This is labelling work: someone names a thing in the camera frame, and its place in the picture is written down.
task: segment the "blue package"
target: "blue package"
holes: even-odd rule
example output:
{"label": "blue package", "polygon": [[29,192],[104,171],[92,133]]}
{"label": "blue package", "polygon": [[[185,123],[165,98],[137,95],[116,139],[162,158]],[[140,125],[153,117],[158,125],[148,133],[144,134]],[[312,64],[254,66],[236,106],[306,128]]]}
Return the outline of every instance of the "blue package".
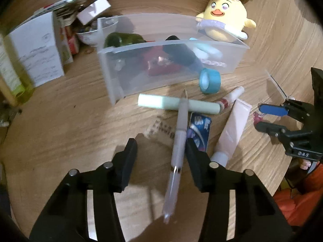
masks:
{"label": "blue package", "polygon": [[199,113],[192,113],[187,129],[187,138],[193,138],[199,151],[206,152],[212,119]]}

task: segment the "wooden table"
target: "wooden table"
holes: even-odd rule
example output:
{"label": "wooden table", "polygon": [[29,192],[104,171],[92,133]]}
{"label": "wooden table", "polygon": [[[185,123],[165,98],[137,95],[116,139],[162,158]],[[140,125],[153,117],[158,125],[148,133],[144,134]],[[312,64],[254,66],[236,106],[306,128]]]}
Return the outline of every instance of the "wooden table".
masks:
{"label": "wooden table", "polygon": [[[13,0],[0,21],[6,27],[21,22],[39,7],[57,0]],[[196,15],[208,0],[112,0],[112,12],[168,12]],[[250,0],[248,17],[257,23],[247,30],[251,49],[232,74],[222,76],[218,94],[203,95],[197,81],[150,91],[179,96],[186,88],[192,99],[215,101],[236,86],[244,86],[242,99],[257,110],[260,102],[283,102],[264,70],[288,95],[313,102],[310,68],[321,68],[323,39],[320,26],[303,0]],[[170,167],[171,150],[142,135],[157,115],[175,125],[176,112],[137,107],[138,95],[111,106],[96,53],[86,48],[65,67],[66,75],[36,89],[23,106],[1,147],[10,200],[22,231],[28,235],[40,211],[64,175],[72,168],[93,170],[109,161],[128,138],[138,142],[138,159],[129,186],[116,194],[117,209],[127,241],[197,241],[207,195],[193,184],[187,161],[180,183],[176,214],[164,225],[161,209]],[[208,153],[226,123],[230,110],[212,116]],[[275,117],[266,116],[274,122]],[[290,129],[294,122],[280,121]],[[256,172],[269,192],[277,189],[290,158],[275,139],[258,133],[252,115],[228,168]],[[230,225],[232,237],[234,225]]]}

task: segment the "tape roll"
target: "tape roll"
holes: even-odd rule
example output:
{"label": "tape roll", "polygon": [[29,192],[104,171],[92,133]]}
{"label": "tape roll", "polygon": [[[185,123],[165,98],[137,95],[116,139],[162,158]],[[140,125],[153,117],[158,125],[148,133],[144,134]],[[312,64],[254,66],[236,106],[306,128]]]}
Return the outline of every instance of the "tape roll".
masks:
{"label": "tape roll", "polygon": [[214,94],[220,90],[221,76],[217,70],[204,68],[200,73],[200,89],[205,94]]}

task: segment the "transparent plastic box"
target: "transparent plastic box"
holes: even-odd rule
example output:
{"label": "transparent plastic box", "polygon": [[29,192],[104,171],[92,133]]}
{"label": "transparent plastic box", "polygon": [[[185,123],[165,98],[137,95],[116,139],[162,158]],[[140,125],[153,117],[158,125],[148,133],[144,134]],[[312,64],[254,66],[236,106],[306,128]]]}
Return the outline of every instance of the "transparent plastic box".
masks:
{"label": "transparent plastic box", "polygon": [[[198,79],[204,67],[216,69],[220,74],[232,73],[249,47],[233,36],[231,43],[213,40],[197,27],[197,20],[180,14],[99,18],[97,52],[112,105],[127,95]],[[111,32],[136,33],[148,42],[103,48]],[[180,40],[165,41],[172,35]],[[220,53],[202,59],[203,52],[199,49],[203,46]]]}

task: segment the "plush toy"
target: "plush toy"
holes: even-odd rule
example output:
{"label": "plush toy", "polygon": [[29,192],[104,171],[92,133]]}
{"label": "plush toy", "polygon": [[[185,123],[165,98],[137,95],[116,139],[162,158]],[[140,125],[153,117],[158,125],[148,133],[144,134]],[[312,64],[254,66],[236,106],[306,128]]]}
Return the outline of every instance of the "plush toy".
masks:
{"label": "plush toy", "polygon": [[248,36],[242,31],[243,27],[256,27],[256,23],[247,18],[247,11],[239,0],[210,0],[205,11],[197,17],[204,19],[198,20],[199,26],[208,36],[224,42],[233,40],[227,33],[245,40]]}

